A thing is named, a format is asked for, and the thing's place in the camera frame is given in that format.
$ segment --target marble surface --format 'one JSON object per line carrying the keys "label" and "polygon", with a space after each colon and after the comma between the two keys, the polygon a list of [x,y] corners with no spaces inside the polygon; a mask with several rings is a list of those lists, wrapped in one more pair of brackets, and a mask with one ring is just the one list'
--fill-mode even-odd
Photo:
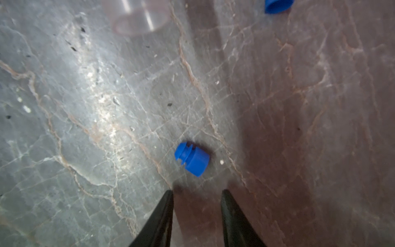
{"label": "marble surface", "polygon": [[394,1],[172,0],[135,38],[0,3],[0,246],[128,246],[169,188],[174,247],[223,246],[225,188],[269,247],[395,244]]}

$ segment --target transparent container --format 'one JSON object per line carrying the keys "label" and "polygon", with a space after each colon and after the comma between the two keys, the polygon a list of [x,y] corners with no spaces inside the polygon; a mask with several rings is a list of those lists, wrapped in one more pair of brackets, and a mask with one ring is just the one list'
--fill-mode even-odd
{"label": "transparent container", "polygon": [[125,36],[158,30],[170,20],[169,0],[102,0],[111,28]]}

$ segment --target blue plastic cap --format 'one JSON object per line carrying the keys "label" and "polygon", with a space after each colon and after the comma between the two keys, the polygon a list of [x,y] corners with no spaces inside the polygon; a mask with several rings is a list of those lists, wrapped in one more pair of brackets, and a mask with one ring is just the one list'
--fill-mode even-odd
{"label": "blue plastic cap", "polygon": [[289,9],[293,5],[293,0],[265,0],[265,12],[277,14]]}
{"label": "blue plastic cap", "polygon": [[200,177],[209,164],[210,155],[198,147],[187,146],[186,142],[180,143],[174,152],[175,159],[181,159],[181,165],[186,163],[185,169],[196,177]]}

